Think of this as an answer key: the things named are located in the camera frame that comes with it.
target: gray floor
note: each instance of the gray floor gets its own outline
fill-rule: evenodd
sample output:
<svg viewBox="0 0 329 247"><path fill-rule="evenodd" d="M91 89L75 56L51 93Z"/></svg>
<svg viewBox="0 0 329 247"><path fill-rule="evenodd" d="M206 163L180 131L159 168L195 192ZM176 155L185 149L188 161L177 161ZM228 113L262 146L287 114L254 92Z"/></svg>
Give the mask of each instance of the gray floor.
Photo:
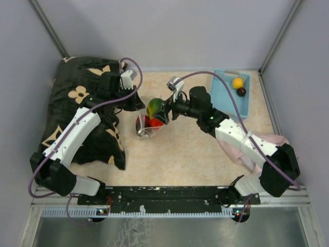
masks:
<svg viewBox="0 0 329 247"><path fill-rule="evenodd" d="M34 247L308 246L296 208L252 208L250 219L106 219L90 226L42 218Z"/></svg>

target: yellow fruit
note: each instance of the yellow fruit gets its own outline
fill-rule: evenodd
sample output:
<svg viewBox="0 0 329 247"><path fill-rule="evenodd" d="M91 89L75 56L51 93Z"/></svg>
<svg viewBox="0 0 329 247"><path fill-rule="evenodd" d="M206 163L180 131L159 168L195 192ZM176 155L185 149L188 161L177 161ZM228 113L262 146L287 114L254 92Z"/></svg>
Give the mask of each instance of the yellow fruit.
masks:
<svg viewBox="0 0 329 247"><path fill-rule="evenodd" d="M239 89L243 87L243 80L241 78L234 78L232 81L232 87L234 89Z"/></svg>

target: white wall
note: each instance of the white wall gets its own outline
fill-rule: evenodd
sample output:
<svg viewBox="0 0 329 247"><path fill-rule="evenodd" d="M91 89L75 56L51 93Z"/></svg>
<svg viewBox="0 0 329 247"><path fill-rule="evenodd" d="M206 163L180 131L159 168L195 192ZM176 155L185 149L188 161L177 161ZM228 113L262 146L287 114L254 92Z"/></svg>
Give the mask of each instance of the white wall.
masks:
<svg viewBox="0 0 329 247"><path fill-rule="evenodd" d="M2 0L0 23L0 245L17 246L32 200L29 158L61 57L26 0Z"/></svg>
<svg viewBox="0 0 329 247"><path fill-rule="evenodd" d="M304 1L265 78L329 243L329 2Z"/></svg>
<svg viewBox="0 0 329 247"><path fill-rule="evenodd" d="M144 70L260 68L295 0L39 0L72 55Z"/></svg>

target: beige tabletop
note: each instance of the beige tabletop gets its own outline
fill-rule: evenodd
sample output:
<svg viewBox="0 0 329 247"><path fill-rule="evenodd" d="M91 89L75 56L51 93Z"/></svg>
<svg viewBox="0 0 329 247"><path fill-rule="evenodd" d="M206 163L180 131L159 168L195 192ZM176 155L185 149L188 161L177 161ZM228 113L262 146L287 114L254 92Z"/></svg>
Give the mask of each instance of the beige tabletop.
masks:
<svg viewBox="0 0 329 247"><path fill-rule="evenodd" d="M166 83L173 76L182 77L188 73L143 73L144 81L138 94L167 99L171 92ZM250 114L244 123L255 134L273 134L257 72L249 73L252 76ZM184 91L188 93L197 85L203 85L209 91L210 82L210 75L188 78ZM92 162L72 164L73 173L113 186L228 185L239 175L250 173L244 166L233 163L216 139L200 130L195 119L180 116L154 137L140 139L134 132L137 113L121 112L118 116L120 139L126 151L126 170Z"/></svg>

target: blue plastic basket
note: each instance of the blue plastic basket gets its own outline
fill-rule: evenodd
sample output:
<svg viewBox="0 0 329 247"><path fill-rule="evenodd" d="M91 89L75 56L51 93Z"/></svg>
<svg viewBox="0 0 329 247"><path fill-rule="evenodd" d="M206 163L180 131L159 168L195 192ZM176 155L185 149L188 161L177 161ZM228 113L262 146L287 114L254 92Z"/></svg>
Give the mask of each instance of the blue plastic basket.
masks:
<svg viewBox="0 0 329 247"><path fill-rule="evenodd" d="M250 108L251 75L246 73L227 73L223 69L217 69L214 73L222 77L226 82L236 102L242 120L246 119L249 116ZM232 80L236 77L240 77L243 80L243 87L246 89L246 95L244 97L238 96L236 90L232 87ZM235 122L239 122L234 105L226 88L216 77L213 77L211 81L210 96L213 107L229 115Z"/></svg>

